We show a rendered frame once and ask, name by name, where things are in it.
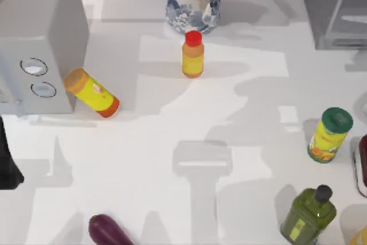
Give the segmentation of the yellow and orange can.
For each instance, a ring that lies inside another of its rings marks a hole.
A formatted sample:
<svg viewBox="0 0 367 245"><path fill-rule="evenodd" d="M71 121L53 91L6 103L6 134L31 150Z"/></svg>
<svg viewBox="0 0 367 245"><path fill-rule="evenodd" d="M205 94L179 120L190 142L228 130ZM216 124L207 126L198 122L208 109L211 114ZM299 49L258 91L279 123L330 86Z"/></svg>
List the yellow and orange can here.
<svg viewBox="0 0 367 245"><path fill-rule="evenodd" d="M120 101L98 83L83 68L76 68L64 79L66 90L100 116L109 118L115 114L120 106Z"/></svg>

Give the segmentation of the purple eggplant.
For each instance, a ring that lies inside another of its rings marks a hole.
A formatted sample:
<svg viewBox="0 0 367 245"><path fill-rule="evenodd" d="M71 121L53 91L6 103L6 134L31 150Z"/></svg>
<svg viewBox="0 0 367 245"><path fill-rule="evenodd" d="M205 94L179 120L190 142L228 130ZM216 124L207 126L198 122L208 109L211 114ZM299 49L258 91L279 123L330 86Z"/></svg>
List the purple eggplant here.
<svg viewBox="0 0 367 245"><path fill-rule="evenodd" d="M106 214L92 216L88 232L96 245L135 245L117 222Z"/></svg>

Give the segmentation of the large microwave knob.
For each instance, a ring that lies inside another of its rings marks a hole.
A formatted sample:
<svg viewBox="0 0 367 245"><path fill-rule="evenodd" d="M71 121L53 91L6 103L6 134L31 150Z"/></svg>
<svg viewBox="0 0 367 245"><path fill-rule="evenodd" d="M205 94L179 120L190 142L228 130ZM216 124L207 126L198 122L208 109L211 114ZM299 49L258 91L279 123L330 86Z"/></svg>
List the large microwave knob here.
<svg viewBox="0 0 367 245"><path fill-rule="evenodd" d="M32 76L42 76L47 73L48 66L40 59L29 58L20 61L21 69Z"/></svg>

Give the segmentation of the green bottle with black cap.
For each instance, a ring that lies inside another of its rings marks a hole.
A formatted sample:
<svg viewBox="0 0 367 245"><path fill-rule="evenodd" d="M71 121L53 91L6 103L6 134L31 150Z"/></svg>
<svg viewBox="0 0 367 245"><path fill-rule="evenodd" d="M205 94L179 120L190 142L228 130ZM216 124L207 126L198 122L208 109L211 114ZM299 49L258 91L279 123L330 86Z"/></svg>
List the green bottle with black cap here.
<svg viewBox="0 0 367 245"><path fill-rule="evenodd" d="M292 245L316 245L320 234L337 215L330 201L332 195L327 185L304 189L293 200L280 228L283 237Z"/></svg>

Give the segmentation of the small microwave knob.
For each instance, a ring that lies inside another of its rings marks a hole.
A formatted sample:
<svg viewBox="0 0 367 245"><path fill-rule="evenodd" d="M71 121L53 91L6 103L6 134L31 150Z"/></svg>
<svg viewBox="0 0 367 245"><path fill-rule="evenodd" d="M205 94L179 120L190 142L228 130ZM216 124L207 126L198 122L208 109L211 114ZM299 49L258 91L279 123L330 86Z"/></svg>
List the small microwave knob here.
<svg viewBox="0 0 367 245"><path fill-rule="evenodd" d="M57 93L55 86L47 82L32 84L30 89L36 96L41 98L52 98Z"/></svg>

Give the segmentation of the yellow can with green lid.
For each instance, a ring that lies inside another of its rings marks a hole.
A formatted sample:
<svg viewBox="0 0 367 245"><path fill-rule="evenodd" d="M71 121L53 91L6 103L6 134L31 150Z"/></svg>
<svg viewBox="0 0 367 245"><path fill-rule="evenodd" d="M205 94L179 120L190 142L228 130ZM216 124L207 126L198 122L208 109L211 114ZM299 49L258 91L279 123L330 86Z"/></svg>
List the yellow can with green lid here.
<svg viewBox="0 0 367 245"><path fill-rule="evenodd" d="M354 124L352 116L344 109L326 109L307 147L309 156L322 164L331 162Z"/></svg>

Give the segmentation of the yellow object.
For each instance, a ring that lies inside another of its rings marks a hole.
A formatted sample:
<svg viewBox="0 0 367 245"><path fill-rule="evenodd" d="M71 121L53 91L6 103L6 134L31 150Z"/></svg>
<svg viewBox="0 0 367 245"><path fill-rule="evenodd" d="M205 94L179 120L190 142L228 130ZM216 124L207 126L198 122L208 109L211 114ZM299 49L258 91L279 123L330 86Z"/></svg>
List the yellow object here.
<svg viewBox="0 0 367 245"><path fill-rule="evenodd" d="M367 245L367 226L358 231L348 245Z"/></svg>

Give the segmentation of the pale microwave oven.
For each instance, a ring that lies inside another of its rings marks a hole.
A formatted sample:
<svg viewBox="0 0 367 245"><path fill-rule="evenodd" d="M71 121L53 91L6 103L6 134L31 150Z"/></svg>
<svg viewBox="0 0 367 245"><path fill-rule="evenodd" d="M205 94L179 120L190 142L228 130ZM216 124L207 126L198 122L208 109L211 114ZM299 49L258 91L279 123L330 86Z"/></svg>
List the pale microwave oven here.
<svg viewBox="0 0 367 245"><path fill-rule="evenodd" d="M64 79L84 64L89 29L82 0L0 0L0 114L70 114L76 98ZM37 58L48 71L32 76L20 61ZM55 86L52 98L36 96L32 84Z"/></svg>

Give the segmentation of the orange bottle with red cap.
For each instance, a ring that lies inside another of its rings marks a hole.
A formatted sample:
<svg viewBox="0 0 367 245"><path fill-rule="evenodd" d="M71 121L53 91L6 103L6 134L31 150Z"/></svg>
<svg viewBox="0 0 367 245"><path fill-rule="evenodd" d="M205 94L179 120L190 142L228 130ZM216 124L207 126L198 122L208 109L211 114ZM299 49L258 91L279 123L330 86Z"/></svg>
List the orange bottle with red cap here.
<svg viewBox="0 0 367 245"><path fill-rule="evenodd" d="M192 30L185 34L182 45L182 73L189 78L199 77L204 70L204 45L202 34Z"/></svg>

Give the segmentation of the blue and white vase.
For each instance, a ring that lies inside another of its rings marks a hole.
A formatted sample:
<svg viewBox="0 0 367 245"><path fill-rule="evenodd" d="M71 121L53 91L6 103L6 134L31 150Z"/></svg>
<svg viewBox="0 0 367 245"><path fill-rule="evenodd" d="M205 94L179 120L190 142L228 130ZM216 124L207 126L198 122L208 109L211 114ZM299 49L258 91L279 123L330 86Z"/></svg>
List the blue and white vase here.
<svg viewBox="0 0 367 245"><path fill-rule="evenodd" d="M209 33L220 21L221 0L167 0L166 19L178 33Z"/></svg>

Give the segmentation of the dark red object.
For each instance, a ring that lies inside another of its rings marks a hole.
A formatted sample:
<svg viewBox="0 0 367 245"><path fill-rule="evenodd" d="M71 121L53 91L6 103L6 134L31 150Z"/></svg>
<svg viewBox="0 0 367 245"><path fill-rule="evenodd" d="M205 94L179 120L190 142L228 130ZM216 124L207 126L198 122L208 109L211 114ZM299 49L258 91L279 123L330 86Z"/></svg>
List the dark red object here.
<svg viewBox="0 0 367 245"><path fill-rule="evenodd" d="M353 167L356 188L367 199L367 135L361 137L353 151Z"/></svg>

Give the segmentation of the grey cabinet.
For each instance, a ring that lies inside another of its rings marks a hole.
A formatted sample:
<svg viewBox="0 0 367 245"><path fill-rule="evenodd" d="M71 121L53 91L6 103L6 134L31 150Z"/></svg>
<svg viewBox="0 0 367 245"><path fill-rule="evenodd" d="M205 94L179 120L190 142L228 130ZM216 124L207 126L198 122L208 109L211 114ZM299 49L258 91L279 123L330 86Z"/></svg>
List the grey cabinet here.
<svg viewBox="0 0 367 245"><path fill-rule="evenodd" d="M317 50L367 50L367 0L304 0Z"/></svg>

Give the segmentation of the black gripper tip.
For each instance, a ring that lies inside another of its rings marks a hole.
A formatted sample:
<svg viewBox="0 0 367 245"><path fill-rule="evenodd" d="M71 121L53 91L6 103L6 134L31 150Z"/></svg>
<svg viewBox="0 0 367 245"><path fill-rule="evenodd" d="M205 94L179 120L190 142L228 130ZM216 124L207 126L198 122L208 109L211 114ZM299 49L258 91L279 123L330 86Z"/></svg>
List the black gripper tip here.
<svg viewBox="0 0 367 245"><path fill-rule="evenodd" d="M14 190L24 182L24 175L14 162L0 116L0 190Z"/></svg>

